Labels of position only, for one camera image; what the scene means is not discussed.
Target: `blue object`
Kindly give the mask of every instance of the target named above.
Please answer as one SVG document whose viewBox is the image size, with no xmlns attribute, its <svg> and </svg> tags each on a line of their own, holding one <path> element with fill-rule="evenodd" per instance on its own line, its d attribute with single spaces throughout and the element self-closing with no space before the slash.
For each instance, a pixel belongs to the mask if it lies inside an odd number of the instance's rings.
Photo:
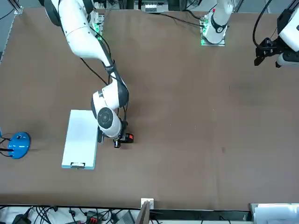
<svg viewBox="0 0 299 224">
<path fill-rule="evenodd" d="M 13 149 L 13 152 L 8 152 L 13 159 L 22 158 L 30 148 L 30 136 L 26 132 L 18 132 L 13 135 L 7 148 Z"/>
</svg>

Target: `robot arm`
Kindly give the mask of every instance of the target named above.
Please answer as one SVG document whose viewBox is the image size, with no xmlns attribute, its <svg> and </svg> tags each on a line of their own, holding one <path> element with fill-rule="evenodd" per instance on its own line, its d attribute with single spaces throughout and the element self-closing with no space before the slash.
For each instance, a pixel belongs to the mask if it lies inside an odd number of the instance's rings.
<svg viewBox="0 0 299 224">
<path fill-rule="evenodd" d="M 114 110 L 128 103 L 128 89 L 104 43 L 94 36 L 89 27 L 87 6 L 90 4 L 93 9 L 91 0 L 45 0 L 49 18 L 54 24 L 61 26 L 72 52 L 80 58 L 101 60 L 112 78 L 111 84 L 93 94 L 91 108 L 102 136 L 113 138 L 114 143 L 116 142 L 114 146 L 118 147 L 120 144 L 117 141 L 122 139 L 127 123 L 121 121 Z"/>
<path fill-rule="evenodd" d="M 253 30 L 253 42 L 256 45 L 256 59 L 254 65 L 258 66 L 269 56 L 279 55 L 276 67 L 285 65 L 299 65 L 299 0 L 293 0 L 277 19 L 278 38 L 271 40 L 265 38 L 260 44 L 255 41 L 256 26 L 266 7 L 272 0 L 269 0 L 256 21 Z"/>
<path fill-rule="evenodd" d="M 209 24 L 203 34 L 210 43 L 218 44 L 222 41 L 233 9 L 231 0 L 217 0 L 215 11 L 208 14 Z"/>
</svg>

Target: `metal bracket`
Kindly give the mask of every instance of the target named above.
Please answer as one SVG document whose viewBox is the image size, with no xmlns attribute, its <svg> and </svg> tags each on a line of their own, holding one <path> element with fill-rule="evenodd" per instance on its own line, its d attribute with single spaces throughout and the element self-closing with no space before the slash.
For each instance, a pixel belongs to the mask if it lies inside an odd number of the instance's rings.
<svg viewBox="0 0 299 224">
<path fill-rule="evenodd" d="M 142 207 L 141 207 L 138 217 L 135 221 L 135 224 L 148 224 L 150 221 L 150 209 L 154 208 L 154 199 L 153 198 L 142 198 L 141 204 L 142 204 Z"/>
<path fill-rule="evenodd" d="M 15 10 L 15 11 L 14 11 L 14 14 L 15 14 L 15 15 L 22 15 L 22 14 L 23 14 L 23 9 L 24 9 L 24 7 L 23 7 L 23 6 L 20 6 L 20 10 L 19 10 L 19 11 Z"/>
</svg>

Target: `circuit board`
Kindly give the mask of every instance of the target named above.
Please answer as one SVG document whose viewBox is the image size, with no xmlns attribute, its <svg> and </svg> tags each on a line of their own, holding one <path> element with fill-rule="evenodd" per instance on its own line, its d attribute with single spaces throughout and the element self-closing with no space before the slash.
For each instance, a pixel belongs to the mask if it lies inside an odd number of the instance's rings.
<svg viewBox="0 0 299 224">
<path fill-rule="evenodd" d="M 104 14 L 99 14 L 95 11 L 92 11 L 90 14 L 90 22 L 89 25 L 98 32 L 101 36 L 103 36 L 103 27 L 104 27 Z"/>
</svg>

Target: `brown table surface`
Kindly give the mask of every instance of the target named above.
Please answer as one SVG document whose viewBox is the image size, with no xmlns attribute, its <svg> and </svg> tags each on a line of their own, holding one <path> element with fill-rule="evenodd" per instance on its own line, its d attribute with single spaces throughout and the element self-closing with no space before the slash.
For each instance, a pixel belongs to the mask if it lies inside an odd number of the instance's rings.
<svg viewBox="0 0 299 224">
<path fill-rule="evenodd" d="M 185 12 L 172 15 L 196 22 Z M 256 39 L 271 36 L 264 15 Z M 71 109 L 90 110 L 103 83 L 70 51 L 43 8 L 17 16 L 0 66 L 0 126 L 29 132 L 20 160 L 0 157 L 0 203 L 248 210 L 298 202 L 299 73 L 253 65 L 257 14 L 233 14 L 226 47 L 199 28 L 140 11 L 111 11 L 107 39 L 130 91 L 135 143 L 98 146 L 94 170 L 62 169 Z M 100 61 L 87 60 L 107 77 Z"/>
</svg>

